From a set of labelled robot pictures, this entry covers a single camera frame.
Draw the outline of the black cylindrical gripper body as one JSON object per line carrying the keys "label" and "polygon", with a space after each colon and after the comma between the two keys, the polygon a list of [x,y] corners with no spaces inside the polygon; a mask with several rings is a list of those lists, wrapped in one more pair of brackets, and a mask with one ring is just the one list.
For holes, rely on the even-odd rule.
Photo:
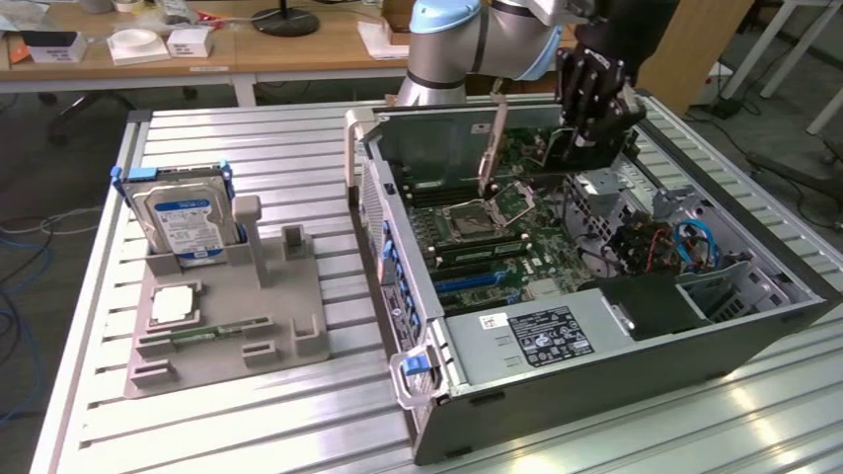
{"label": "black cylindrical gripper body", "polygon": [[677,0],[592,1],[588,22],[574,29],[576,51],[588,50],[609,63],[621,61],[624,75],[636,84],[677,7]]}

